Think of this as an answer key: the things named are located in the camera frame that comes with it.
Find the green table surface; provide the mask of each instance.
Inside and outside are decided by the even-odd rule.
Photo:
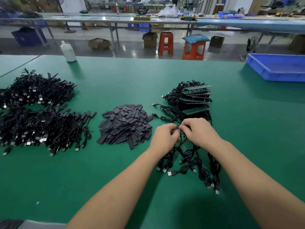
[[[78,84],[70,101],[73,111],[97,111],[85,149],[49,157],[44,146],[14,148],[0,157],[0,217],[67,223],[86,201],[149,146],[100,145],[101,114],[121,104],[143,104],[162,115],[153,103],[180,81],[213,85],[213,126],[254,164],[305,201],[305,84],[267,82],[241,62],[182,61],[40,56],[26,68],[59,73]],[[21,68],[0,78],[10,85]],[[154,129],[163,124],[150,122]],[[206,151],[201,150],[208,167]],[[180,165],[175,157],[174,170]],[[206,189],[198,175],[169,177],[153,171],[127,228],[258,228],[226,173],[220,173],[220,195]]]
[[[0,77],[37,57],[38,56],[0,55]]]

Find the cardboard box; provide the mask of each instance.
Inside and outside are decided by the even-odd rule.
[[[289,49],[304,54],[305,53],[305,35],[296,35],[294,39],[292,39]]]
[[[103,38],[95,38],[89,41],[88,46],[95,51],[106,51],[110,49],[111,43]]]
[[[151,26],[152,26],[151,32],[153,32],[153,33],[161,33],[162,30],[154,29],[154,28],[155,27],[164,27],[164,24],[151,24]]]
[[[143,34],[144,48],[155,48],[157,46],[157,38],[157,33],[147,32]]]
[[[220,48],[223,42],[224,42],[224,37],[213,36],[210,41],[210,46]]]

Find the red plastic stool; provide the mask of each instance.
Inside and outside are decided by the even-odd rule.
[[[164,43],[165,38],[168,38],[168,43]],[[173,33],[171,32],[161,32],[158,53],[162,56],[163,51],[170,51],[173,55]]]
[[[192,46],[190,52],[186,52],[186,49],[188,48],[188,42],[185,44],[184,52],[182,59],[184,60],[203,60],[204,56],[204,50],[206,48],[206,42],[195,42],[193,44],[190,44]],[[198,47],[203,45],[203,51],[202,54],[198,53]]]

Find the plastic bag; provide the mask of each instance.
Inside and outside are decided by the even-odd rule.
[[[166,6],[164,9],[162,9],[157,16],[158,17],[175,17],[177,18],[178,14],[180,14],[179,9],[174,4],[173,7]]]
[[[142,4],[148,4],[150,2],[150,0],[141,0],[140,2],[138,3],[142,3]]]

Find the person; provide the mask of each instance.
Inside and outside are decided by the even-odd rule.
[[[65,228],[123,229],[155,165],[180,137],[179,130],[218,160],[261,228],[305,228],[305,204],[220,138],[208,121],[185,119],[178,130],[175,127],[173,123],[157,127],[149,148],[97,192]]]

